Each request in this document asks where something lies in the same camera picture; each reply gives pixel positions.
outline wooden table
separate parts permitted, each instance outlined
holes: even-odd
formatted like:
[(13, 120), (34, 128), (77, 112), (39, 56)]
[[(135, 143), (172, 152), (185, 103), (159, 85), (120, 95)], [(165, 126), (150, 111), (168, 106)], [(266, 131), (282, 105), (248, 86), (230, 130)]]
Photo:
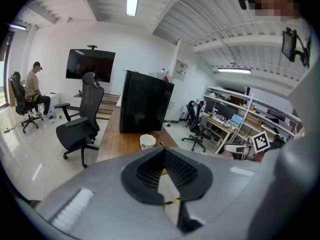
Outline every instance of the wooden table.
[[(120, 133), (119, 121), (120, 108), (116, 107), (104, 131), (96, 160), (97, 162), (117, 158), (141, 150), (140, 136), (144, 133)], [(155, 137), (156, 144), (159, 147), (162, 146), (160, 142), (163, 142), (166, 147), (178, 148), (178, 145), (164, 127), (162, 127), (160, 131), (153, 131), (148, 134)]]
[(207, 121), (207, 122), (208, 122), (209, 124), (211, 124), (211, 125), (214, 125), (214, 126), (220, 128), (220, 129), (223, 130), (224, 132), (226, 132), (226, 136), (224, 137), (222, 143), (220, 144), (220, 146), (217, 148), (217, 150), (216, 150), (215, 153), (214, 153), (214, 154), (216, 155), (216, 154), (218, 154), (218, 152), (220, 151), (220, 149), (224, 146), (224, 144), (226, 143), (226, 141), (227, 141), (227, 139), (229, 138), (229, 136), (230, 136), (231, 134), (233, 134), (234, 132), (236, 132), (236, 130), (232, 130), (231, 128), (226, 128), (226, 127), (224, 127), (223, 124), (221, 124), (221, 123), (213, 120), (213, 119), (210, 118), (210, 117), (208, 118), (208, 121)]

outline black pants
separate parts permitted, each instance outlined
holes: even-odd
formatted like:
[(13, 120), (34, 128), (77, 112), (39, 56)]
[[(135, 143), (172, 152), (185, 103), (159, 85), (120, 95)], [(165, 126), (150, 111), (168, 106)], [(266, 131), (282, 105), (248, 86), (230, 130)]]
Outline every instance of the black pants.
[(43, 114), (46, 115), (48, 114), (49, 111), (49, 107), (50, 107), (50, 97), (49, 96), (38, 96), (38, 98), (36, 98), (34, 104), (36, 104), (36, 106), (34, 107), (35, 111), (39, 111), (38, 110), (38, 104), (43, 103), (44, 104), (44, 111)]

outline wall-mounted tv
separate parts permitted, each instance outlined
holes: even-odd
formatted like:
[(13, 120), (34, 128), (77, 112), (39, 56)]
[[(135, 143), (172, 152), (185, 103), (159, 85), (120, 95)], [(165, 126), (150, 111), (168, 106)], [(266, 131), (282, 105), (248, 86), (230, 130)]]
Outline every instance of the wall-mounted tv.
[(65, 77), (82, 79), (85, 73), (94, 72), (95, 80), (110, 83), (115, 52), (91, 49), (71, 49)]

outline black refrigerator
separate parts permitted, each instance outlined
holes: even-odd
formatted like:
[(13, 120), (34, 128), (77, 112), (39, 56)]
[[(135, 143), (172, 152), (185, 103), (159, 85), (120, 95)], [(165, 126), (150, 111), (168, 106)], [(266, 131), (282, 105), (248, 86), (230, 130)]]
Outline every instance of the black refrigerator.
[(122, 92), (120, 132), (160, 131), (174, 86), (173, 83), (128, 70)]

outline wall sign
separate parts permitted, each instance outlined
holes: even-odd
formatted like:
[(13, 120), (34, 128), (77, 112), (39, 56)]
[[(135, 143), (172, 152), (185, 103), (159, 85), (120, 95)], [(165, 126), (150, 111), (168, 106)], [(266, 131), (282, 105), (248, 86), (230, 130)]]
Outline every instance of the wall sign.
[(177, 60), (172, 77), (183, 82), (185, 80), (187, 69), (188, 69), (188, 65), (184, 64), (180, 60)]
[(255, 136), (252, 136), (251, 139), (252, 139), (255, 153), (259, 153), (261, 151), (266, 150), (267, 148), (270, 148), (268, 136), (265, 131), (260, 132)]

